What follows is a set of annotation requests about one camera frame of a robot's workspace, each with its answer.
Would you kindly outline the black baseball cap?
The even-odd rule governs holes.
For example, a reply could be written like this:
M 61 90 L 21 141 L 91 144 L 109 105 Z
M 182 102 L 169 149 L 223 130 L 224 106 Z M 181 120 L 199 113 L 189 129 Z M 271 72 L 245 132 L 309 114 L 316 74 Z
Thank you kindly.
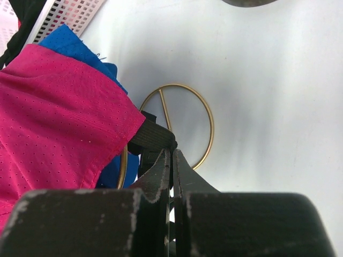
M 1 56 L 1 69 L 12 62 L 22 50 L 46 0 L 9 0 L 19 19 L 19 29 L 7 43 L 7 49 Z

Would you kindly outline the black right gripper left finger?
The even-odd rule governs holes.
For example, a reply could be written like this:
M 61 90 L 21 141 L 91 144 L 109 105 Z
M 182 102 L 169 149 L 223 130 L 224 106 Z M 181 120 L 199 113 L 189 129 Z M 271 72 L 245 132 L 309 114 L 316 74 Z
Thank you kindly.
M 170 152 L 127 189 L 35 190 L 15 205 L 1 256 L 168 256 Z

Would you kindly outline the magenta hat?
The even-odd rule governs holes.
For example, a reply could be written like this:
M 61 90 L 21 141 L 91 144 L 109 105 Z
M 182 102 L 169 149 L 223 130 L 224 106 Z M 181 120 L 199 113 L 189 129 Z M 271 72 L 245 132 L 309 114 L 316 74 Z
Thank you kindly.
M 27 192 L 94 189 L 128 144 L 177 146 L 103 73 L 27 45 L 1 70 L 1 235 Z

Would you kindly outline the blue baseball cap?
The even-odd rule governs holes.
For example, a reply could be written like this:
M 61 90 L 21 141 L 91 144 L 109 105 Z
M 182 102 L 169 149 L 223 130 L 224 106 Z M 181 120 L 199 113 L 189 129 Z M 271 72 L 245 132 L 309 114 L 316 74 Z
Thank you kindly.
M 128 93 L 117 80 L 117 66 L 103 62 L 99 55 L 93 53 L 68 26 L 62 25 L 57 28 L 39 45 L 87 64 L 114 81 L 125 94 Z M 96 188 L 116 188 L 118 182 L 122 183 L 123 188 L 128 188 L 137 178 L 138 166 L 138 156 L 131 154 L 127 149 L 122 151 L 101 171 Z

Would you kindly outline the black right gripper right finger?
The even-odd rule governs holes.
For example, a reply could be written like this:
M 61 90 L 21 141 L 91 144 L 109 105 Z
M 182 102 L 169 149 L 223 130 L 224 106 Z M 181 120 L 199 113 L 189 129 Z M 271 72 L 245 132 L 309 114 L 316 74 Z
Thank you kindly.
M 220 192 L 173 153 L 177 256 L 334 256 L 316 207 L 297 193 Z

